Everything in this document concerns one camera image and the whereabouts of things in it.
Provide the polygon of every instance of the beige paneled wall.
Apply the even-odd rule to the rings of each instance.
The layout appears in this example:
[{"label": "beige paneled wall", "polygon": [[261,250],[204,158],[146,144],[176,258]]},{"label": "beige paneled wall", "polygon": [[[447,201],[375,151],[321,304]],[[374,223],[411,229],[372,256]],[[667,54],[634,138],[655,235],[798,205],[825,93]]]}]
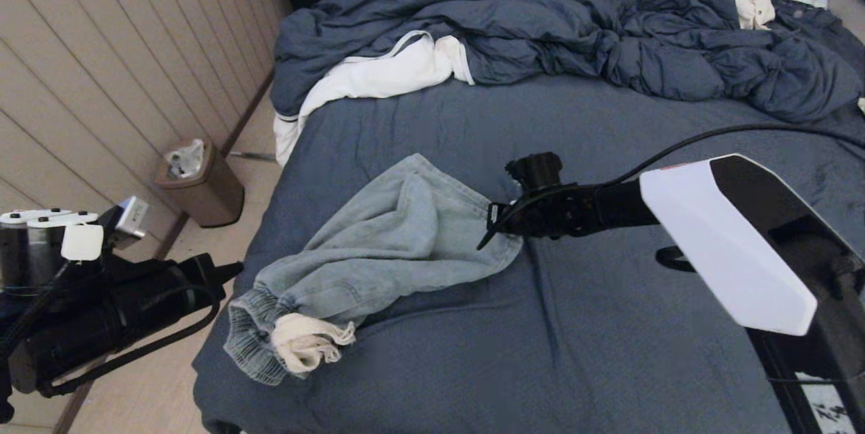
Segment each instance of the beige paneled wall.
[{"label": "beige paneled wall", "polygon": [[0,0],[0,210],[151,204],[154,252],[179,209],[151,184],[179,139],[223,144],[272,68],[288,0]]}]

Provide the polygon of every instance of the floor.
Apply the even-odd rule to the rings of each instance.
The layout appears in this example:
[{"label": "floor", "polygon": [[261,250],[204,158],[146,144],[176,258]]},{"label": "floor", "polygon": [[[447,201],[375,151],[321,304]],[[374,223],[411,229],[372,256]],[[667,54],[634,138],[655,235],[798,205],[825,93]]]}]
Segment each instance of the floor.
[{"label": "floor", "polygon": [[[270,96],[250,117],[232,150],[273,153],[273,108]],[[170,250],[169,259],[181,261],[189,256],[209,253],[214,264],[242,260],[247,246],[262,221],[262,214],[279,177],[275,162],[228,157],[229,166],[246,187],[246,203],[240,221],[223,228],[204,230],[192,220]],[[232,284],[226,284],[230,295]],[[172,329],[198,320],[204,312],[186,317]],[[157,353],[145,356],[115,370],[93,384],[72,425],[73,434],[139,434],[171,432],[205,433],[201,415],[192,401],[195,372],[191,362],[207,337],[208,329],[183,339]],[[0,425],[0,434],[50,434],[59,418],[65,398],[42,400],[13,398],[18,401],[17,425]]]}]

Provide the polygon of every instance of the tile floor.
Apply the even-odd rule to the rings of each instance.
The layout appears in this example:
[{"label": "tile floor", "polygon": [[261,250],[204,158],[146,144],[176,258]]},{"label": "tile floor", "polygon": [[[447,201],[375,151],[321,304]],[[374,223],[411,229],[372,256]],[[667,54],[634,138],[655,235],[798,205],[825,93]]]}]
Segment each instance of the tile floor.
[{"label": "tile floor", "polygon": [[[234,145],[234,150],[273,152],[273,108],[265,95]],[[203,230],[192,220],[170,250],[168,258],[180,261],[209,253],[214,264],[242,260],[262,221],[262,214],[280,172],[275,162],[228,157],[229,166],[247,189],[240,221],[224,228]],[[232,284],[226,284],[231,293]],[[204,312],[185,318],[170,333],[197,320]],[[170,432],[204,433],[201,415],[192,401],[195,372],[191,362],[209,329],[115,370],[93,384],[84,406],[72,425],[73,434],[138,434]],[[14,431],[15,434],[46,434],[46,431]]]}]

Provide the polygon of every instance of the light blue jeans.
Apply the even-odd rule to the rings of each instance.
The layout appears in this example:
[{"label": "light blue jeans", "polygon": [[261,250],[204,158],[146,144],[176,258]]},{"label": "light blue jeans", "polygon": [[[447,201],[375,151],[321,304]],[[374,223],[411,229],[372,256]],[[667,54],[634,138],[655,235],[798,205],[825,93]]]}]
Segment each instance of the light blue jeans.
[{"label": "light blue jeans", "polygon": [[420,154],[405,158],[349,200],[297,255],[263,268],[228,305],[225,351],[250,378],[277,385],[288,370],[270,343],[282,315],[344,325],[399,296],[444,289],[507,267],[522,238],[486,231],[489,201]]}]

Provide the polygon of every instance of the baseboard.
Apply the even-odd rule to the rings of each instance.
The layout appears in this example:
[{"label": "baseboard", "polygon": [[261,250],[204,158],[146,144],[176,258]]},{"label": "baseboard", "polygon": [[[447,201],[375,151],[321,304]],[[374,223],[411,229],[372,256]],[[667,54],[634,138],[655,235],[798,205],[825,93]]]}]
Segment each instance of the baseboard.
[{"label": "baseboard", "polygon": [[[225,157],[228,155],[228,152],[231,151],[231,147],[234,147],[234,144],[237,142],[237,139],[241,136],[241,132],[243,132],[244,127],[249,122],[250,117],[253,116],[255,109],[259,107],[260,102],[265,96],[265,93],[268,92],[268,87],[273,80],[273,71],[271,70],[268,74],[268,77],[265,77],[264,82],[259,87],[259,90],[256,91],[253,99],[250,101],[250,104],[247,105],[247,110],[244,111],[241,119],[238,120],[237,125],[232,129],[231,133],[229,133],[228,138],[225,140],[225,143],[222,144],[222,148],[220,148],[220,153]],[[189,215],[185,212],[182,212],[179,216],[177,216],[177,221],[171,230],[169,230],[167,236],[164,238],[162,244],[160,244],[159,248],[154,254],[154,258],[158,260],[164,260],[166,256],[168,256],[171,247],[174,246],[174,243],[177,240],[177,237],[180,236],[180,233],[183,231],[183,227],[185,227],[186,222],[189,221]],[[96,360],[91,368],[96,367],[105,363],[105,357]],[[72,395],[69,397],[69,402],[66,404],[66,408],[63,409],[61,416],[59,416],[59,420],[53,428],[53,434],[68,434],[69,430],[72,428],[72,424],[75,421],[75,418],[78,416],[78,412],[81,410],[81,406],[83,406],[84,401],[87,399],[87,394],[90,393],[90,388],[93,386],[93,382],[81,385]]]}]

